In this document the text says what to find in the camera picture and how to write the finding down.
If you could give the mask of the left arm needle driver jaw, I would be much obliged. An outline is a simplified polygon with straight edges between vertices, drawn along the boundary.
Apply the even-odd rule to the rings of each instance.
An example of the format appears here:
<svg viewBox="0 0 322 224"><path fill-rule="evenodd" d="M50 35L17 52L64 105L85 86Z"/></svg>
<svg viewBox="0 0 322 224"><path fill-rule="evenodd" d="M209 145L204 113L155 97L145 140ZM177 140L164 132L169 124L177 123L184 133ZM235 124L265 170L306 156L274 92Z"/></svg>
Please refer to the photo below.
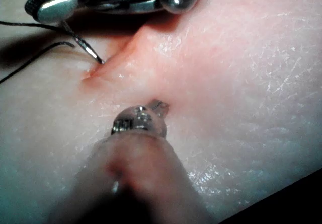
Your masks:
<svg viewBox="0 0 322 224"><path fill-rule="evenodd" d="M154 99L150 102L150 109L155 114L167 114L169 111L169 104L158 99Z"/></svg>

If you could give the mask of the left arm needle driver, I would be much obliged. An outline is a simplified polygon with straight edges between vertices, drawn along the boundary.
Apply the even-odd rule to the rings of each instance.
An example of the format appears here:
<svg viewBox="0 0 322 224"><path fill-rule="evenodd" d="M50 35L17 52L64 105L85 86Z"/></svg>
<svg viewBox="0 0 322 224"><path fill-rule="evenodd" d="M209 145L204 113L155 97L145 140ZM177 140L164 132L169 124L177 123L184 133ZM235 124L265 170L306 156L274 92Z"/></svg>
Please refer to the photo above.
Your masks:
<svg viewBox="0 0 322 224"><path fill-rule="evenodd" d="M156 108L142 105L129 107L114 119L111 135L139 129L166 138L167 127L164 118L167 113L167 105L160 105Z"/></svg>

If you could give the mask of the right arm needle driver jaw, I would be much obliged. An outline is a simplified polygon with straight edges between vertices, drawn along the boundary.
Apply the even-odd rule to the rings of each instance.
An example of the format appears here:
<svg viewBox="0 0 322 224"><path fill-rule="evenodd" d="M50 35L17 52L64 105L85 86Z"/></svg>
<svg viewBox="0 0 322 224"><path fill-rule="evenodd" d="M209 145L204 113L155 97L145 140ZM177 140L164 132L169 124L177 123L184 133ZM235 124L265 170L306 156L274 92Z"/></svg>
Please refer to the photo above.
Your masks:
<svg viewBox="0 0 322 224"><path fill-rule="evenodd" d="M37 10L37 21L40 23L55 23L71 17L79 7L89 0L49 0Z"/></svg>
<svg viewBox="0 0 322 224"><path fill-rule="evenodd" d="M25 3L25 11L33 17L52 17L53 9L45 8L44 4L51 0L27 0Z"/></svg>

